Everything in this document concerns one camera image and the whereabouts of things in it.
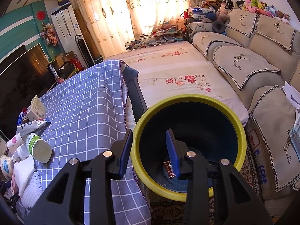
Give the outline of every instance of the white towel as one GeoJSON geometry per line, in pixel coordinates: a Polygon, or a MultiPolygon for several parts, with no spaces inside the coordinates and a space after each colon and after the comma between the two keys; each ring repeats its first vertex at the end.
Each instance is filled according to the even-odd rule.
{"type": "Polygon", "coordinates": [[[26,185],[31,178],[31,175],[35,171],[35,162],[32,155],[29,155],[25,160],[16,162],[13,167],[13,173],[15,174],[15,180],[19,187],[19,196],[22,197],[26,185]]]}
{"type": "Polygon", "coordinates": [[[40,174],[38,172],[34,172],[31,176],[28,186],[23,193],[23,196],[21,197],[22,205],[26,209],[32,208],[42,193],[43,189],[40,180],[40,174]]]}

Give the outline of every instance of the paper cup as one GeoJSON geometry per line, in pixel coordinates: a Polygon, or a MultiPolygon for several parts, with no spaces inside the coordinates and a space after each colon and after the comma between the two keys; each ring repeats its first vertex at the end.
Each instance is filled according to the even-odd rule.
{"type": "Polygon", "coordinates": [[[14,171],[14,162],[13,159],[11,159],[8,156],[1,156],[0,157],[0,166],[1,166],[1,171],[4,175],[4,177],[10,181],[12,176],[13,176],[13,171],[14,171]]]}
{"type": "Polygon", "coordinates": [[[17,133],[12,139],[7,141],[7,148],[11,153],[14,153],[20,145],[23,145],[24,141],[21,138],[20,133],[17,133]]]}
{"type": "Polygon", "coordinates": [[[29,153],[39,162],[47,163],[52,154],[51,146],[35,133],[28,134],[26,146],[29,153]]]}

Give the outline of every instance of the television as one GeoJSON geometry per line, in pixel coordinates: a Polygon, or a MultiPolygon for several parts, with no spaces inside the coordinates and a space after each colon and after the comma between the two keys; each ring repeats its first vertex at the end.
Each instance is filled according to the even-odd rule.
{"type": "Polygon", "coordinates": [[[55,84],[48,65],[40,44],[10,64],[6,61],[0,64],[0,135],[4,140],[8,141],[16,134],[21,110],[29,107],[35,95],[43,96],[55,84]]]}

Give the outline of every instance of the white bottle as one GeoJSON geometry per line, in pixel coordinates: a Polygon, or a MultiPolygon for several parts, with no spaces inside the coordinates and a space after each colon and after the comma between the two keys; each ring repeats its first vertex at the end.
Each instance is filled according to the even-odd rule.
{"type": "Polygon", "coordinates": [[[29,150],[26,145],[20,145],[12,156],[13,162],[20,162],[29,156],[29,150]]]}

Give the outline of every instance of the checkered tablecloth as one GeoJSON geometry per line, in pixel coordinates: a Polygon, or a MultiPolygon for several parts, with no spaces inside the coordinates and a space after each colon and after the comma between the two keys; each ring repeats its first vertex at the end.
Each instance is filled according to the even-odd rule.
{"type": "MultiPolygon", "coordinates": [[[[126,132],[125,105],[127,87],[123,83],[121,60],[97,64],[41,97],[51,125],[38,133],[53,153],[47,164],[35,161],[45,190],[71,158],[93,159],[122,140],[126,132]]],[[[151,215],[129,160],[121,181],[111,181],[116,222],[119,225],[150,224],[151,215]]],[[[90,179],[86,182],[84,224],[89,225],[90,179]]],[[[18,214],[26,218],[28,210],[20,202],[18,214]]]]}

